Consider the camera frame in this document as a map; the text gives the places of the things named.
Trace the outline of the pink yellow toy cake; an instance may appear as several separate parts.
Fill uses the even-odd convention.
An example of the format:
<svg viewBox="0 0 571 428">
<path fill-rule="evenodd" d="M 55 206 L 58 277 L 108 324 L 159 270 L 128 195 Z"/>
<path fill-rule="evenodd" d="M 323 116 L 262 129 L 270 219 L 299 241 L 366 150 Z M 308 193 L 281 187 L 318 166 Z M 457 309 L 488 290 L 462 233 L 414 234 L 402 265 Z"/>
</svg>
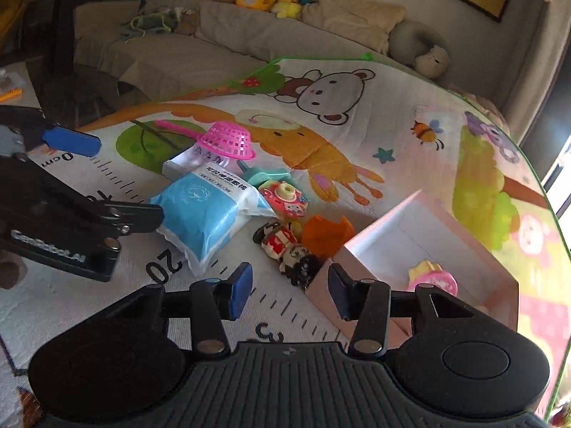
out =
<svg viewBox="0 0 571 428">
<path fill-rule="evenodd" d="M 448 294 L 458 295 L 458 283 L 450 272 L 430 260 L 423 260 L 408 270 L 408 291 L 413 291 L 420 284 L 430 284 L 445 290 Z"/>
</svg>

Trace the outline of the cartoon figure toy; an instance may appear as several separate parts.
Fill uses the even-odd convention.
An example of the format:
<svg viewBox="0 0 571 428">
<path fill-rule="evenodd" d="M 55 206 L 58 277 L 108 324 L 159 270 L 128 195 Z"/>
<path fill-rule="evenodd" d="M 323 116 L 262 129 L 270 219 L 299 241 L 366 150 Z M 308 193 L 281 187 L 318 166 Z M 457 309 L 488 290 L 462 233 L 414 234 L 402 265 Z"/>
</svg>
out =
<svg viewBox="0 0 571 428">
<path fill-rule="evenodd" d="M 279 263 L 280 273 L 292 286 L 306 290 L 321 268 L 321 261 L 293 232 L 279 221 L 268 222 L 254 232 L 253 242 Z"/>
</svg>

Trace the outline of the orange plastic toy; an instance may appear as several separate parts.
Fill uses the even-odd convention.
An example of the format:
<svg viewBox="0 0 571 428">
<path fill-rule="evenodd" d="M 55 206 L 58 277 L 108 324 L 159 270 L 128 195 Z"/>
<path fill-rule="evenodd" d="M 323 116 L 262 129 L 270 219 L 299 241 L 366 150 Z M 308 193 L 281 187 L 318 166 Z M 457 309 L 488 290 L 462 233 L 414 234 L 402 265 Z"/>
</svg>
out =
<svg viewBox="0 0 571 428">
<path fill-rule="evenodd" d="M 355 230 L 344 215 L 339 222 L 313 215 L 303 226 L 301 244 L 324 262 L 332 258 L 354 236 Z"/>
</svg>

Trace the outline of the blue tissue pack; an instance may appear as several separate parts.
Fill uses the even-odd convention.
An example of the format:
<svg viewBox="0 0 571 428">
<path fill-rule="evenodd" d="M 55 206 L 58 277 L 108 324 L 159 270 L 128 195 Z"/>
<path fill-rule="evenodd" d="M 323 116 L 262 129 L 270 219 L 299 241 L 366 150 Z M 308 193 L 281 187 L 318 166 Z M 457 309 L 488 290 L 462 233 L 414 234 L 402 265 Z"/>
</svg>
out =
<svg viewBox="0 0 571 428">
<path fill-rule="evenodd" d="M 163 210 L 157 232 L 203 276 L 210 260 L 254 216 L 275 212 L 251 184 L 215 163 L 200 165 L 150 199 Z"/>
</svg>

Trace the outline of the grey battery charger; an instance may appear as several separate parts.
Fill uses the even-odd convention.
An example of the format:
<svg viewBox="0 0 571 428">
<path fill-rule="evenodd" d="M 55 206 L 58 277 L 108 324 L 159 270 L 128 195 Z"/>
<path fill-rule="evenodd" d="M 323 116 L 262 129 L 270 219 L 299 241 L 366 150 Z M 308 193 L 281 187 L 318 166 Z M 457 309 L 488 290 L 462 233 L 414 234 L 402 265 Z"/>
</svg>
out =
<svg viewBox="0 0 571 428">
<path fill-rule="evenodd" d="M 209 152 L 197 143 L 173 158 L 166 160 L 162 166 L 162 175 L 170 181 L 176 181 L 207 161 Z"/>
</svg>

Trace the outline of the pink round toy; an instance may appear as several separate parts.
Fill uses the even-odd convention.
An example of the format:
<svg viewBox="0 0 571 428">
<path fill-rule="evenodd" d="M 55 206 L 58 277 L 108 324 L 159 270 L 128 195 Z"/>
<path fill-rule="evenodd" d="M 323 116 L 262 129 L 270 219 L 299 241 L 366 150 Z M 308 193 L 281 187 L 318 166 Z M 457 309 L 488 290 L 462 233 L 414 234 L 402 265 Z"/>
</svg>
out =
<svg viewBox="0 0 571 428">
<path fill-rule="evenodd" d="M 309 201 L 294 185 L 286 181 L 269 180 L 258 191 L 281 219 L 300 219 L 306 216 Z"/>
</svg>

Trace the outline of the teal plastic toy handle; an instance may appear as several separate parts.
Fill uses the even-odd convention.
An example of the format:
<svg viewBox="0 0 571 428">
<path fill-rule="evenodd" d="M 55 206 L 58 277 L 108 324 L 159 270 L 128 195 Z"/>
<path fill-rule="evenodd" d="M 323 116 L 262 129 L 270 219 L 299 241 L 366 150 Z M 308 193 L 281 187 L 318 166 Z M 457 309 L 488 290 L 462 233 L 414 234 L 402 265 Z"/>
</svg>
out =
<svg viewBox="0 0 571 428">
<path fill-rule="evenodd" d="M 242 171 L 240 178 L 251 185 L 252 187 L 259 188 L 262 184 L 268 181 L 287 182 L 293 184 L 291 174 L 287 169 L 262 169 L 259 167 L 250 167 L 246 161 L 237 160 L 237 165 Z"/>
</svg>

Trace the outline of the pink plastic strainer scoop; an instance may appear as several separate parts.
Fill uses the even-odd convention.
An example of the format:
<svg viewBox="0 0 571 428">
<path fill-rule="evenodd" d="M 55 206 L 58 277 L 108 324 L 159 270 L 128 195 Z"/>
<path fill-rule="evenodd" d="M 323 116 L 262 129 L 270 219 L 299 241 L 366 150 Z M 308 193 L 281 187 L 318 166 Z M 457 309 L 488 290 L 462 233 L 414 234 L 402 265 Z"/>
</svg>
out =
<svg viewBox="0 0 571 428">
<path fill-rule="evenodd" d="M 207 132 L 197 132 L 166 120 L 156 120 L 155 125 L 167 131 L 193 138 L 197 146 L 197 151 L 194 154 L 203 159 L 221 158 L 249 161 L 256 157 L 256 152 L 252 148 L 250 132 L 234 123 L 215 122 Z"/>
</svg>

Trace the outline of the pink cardboard box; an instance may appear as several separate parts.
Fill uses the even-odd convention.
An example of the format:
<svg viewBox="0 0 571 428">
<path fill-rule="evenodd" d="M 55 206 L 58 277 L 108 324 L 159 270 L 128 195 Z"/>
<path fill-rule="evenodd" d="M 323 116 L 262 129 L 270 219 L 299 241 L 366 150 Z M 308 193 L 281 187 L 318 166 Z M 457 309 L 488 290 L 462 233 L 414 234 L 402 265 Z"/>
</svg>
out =
<svg viewBox="0 0 571 428">
<path fill-rule="evenodd" d="M 422 191 L 405 198 L 349 240 L 326 261 L 306 296 L 345 337 L 355 324 L 342 320 L 327 286 L 328 268 L 340 264 L 351 278 L 380 280 L 392 290 L 410 291 L 445 272 L 457 284 L 457 298 L 516 331 L 519 284 L 472 234 Z"/>
</svg>

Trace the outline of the grey sofa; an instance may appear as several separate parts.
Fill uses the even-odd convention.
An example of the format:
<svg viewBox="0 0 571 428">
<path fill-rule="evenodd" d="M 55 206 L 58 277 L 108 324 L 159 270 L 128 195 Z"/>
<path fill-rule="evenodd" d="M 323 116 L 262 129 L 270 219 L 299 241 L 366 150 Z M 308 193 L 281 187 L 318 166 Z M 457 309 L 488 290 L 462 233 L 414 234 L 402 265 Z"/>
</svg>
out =
<svg viewBox="0 0 571 428">
<path fill-rule="evenodd" d="M 136 16 L 178 8 L 192 11 L 193 34 L 127 36 Z M 356 59 L 369 51 L 296 19 L 211 0 L 92 2 L 74 18 L 75 72 L 115 109 L 215 87 L 281 57 Z"/>
</svg>

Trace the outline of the green knitted cloth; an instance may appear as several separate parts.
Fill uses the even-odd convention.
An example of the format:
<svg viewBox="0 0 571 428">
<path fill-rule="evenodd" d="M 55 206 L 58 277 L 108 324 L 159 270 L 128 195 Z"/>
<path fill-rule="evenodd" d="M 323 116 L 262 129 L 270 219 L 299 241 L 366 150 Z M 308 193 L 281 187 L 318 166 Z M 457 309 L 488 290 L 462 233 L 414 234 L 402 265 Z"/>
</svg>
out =
<svg viewBox="0 0 571 428">
<path fill-rule="evenodd" d="M 159 7 L 155 12 L 140 14 L 124 26 L 121 39 L 132 39 L 147 35 L 177 34 L 191 36 L 197 31 L 199 13 L 183 7 Z"/>
</svg>

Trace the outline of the colourful cartoon play mat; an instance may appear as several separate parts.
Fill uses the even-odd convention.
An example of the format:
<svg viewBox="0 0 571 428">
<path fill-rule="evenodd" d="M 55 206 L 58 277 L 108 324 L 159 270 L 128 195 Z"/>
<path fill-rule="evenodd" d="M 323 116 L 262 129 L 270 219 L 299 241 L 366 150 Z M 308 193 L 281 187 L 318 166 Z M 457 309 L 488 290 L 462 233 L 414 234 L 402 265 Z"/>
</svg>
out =
<svg viewBox="0 0 571 428">
<path fill-rule="evenodd" d="M 448 211 L 518 282 L 518 331 L 551 367 L 538 413 L 551 407 L 570 329 L 570 258 L 556 217 L 524 153 L 471 102 L 397 68 L 362 60 L 282 59 L 221 88 L 179 102 L 124 108 L 97 124 L 94 158 L 39 148 L 31 160 L 92 199 L 142 203 L 170 184 L 163 164 L 193 139 L 158 120 L 208 131 L 216 122 L 247 128 L 261 172 L 284 170 L 309 201 L 306 218 L 344 216 L 356 233 L 421 190 Z M 252 218 L 211 258 L 207 274 L 228 274 L 233 251 L 254 267 L 254 318 L 284 317 L 284 337 L 338 337 L 309 300 L 270 274 L 251 241 Z M 33 426 L 24 409 L 32 353 L 49 337 L 150 282 L 188 286 L 184 255 L 159 234 L 129 236 L 113 279 L 88 280 L 31 261 L 11 290 L 1 289 L 1 427 Z"/>
</svg>

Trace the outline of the grey bear neck pillow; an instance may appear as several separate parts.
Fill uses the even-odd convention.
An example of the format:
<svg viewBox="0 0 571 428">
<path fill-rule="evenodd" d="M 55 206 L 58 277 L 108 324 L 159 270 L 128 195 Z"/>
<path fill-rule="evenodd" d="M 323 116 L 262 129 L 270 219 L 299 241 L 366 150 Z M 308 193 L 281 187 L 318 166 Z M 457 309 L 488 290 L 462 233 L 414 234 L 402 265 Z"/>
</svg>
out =
<svg viewBox="0 0 571 428">
<path fill-rule="evenodd" d="M 444 39 L 426 24 L 403 20 L 389 35 L 392 59 L 412 68 L 427 79 L 442 77 L 451 66 Z"/>
</svg>

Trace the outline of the small yellow plush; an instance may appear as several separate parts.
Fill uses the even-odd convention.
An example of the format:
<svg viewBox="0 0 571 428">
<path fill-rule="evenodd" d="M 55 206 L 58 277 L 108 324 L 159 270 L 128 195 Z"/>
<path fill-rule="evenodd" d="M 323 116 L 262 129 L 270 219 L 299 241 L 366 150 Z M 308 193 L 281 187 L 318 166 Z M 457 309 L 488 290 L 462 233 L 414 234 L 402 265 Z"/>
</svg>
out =
<svg viewBox="0 0 571 428">
<path fill-rule="evenodd" d="M 302 5 L 299 0 L 277 0 L 271 13 L 278 19 L 300 19 Z"/>
</svg>

